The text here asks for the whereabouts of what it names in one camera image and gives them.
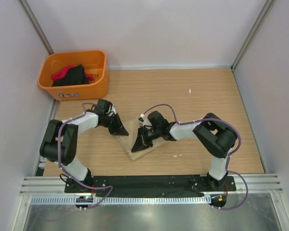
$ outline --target metal floor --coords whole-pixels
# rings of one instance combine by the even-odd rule
[[[244,194],[229,194],[227,207],[237,205]],[[107,205],[75,211],[56,222],[74,205],[31,205],[25,231],[281,231],[269,193],[250,194],[246,203],[232,211],[198,205]]]

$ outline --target plastic basket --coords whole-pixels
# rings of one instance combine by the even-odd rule
[[[93,75],[94,81],[84,85],[52,87],[52,74],[68,65],[83,65],[85,72]],[[73,51],[50,55],[39,74],[38,84],[54,99],[85,100],[103,98],[107,94],[109,72],[106,54],[102,51]]]

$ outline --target black mounting plate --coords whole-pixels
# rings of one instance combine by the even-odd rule
[[[126,198],[201,197],[203,192],[216,191],[207,183],[206,175],[95,176],[93,177],[93,184],[95,187],[112,185],[113,191],[109,197]],[[225,184],[229,192],[236,191],[234,178],[227,176],[224,184],[216,192],[224,192]],[[104,197],[108,192],[107,190],[95,191],[96,196]],[[65,193],[91,192],[92,190],[83,188],[72,179],[66,181]]]

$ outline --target white wall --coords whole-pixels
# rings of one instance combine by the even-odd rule
[[[47,52],[16,0],[0,0],[0,231],[11,230],[17,196],[34,173],[52,100],[37,86]]]
[[[236,73],[265,167],[289,201],[289,0],[276,1]]]
[[[230,66],[265,0],[27,0],[55,52],[111,68]]]

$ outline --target wooden tabletop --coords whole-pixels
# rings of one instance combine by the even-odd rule
[[[242,136],[242,146],[231,158],[229,169],[263,173],[230,69],[111,71],[105,99],[117,106],[122,121],[139,117],[147,108],[159,103],[170,104],[182,122],[213,112],[234,125]],[[83,102],[97,100],[62,102],[57,119],[81,114]],[[169,108],[157,110],[169,122],[174,121]],[[79,135],[77,157],[92,175],[180,175],[207,173],[211,155],[197,139],[186,139],[169,142],[131,161],[119,141],[106,128],[98,127]],[[54,163],[47,162],[44,176],[58,176],[60,172]]]

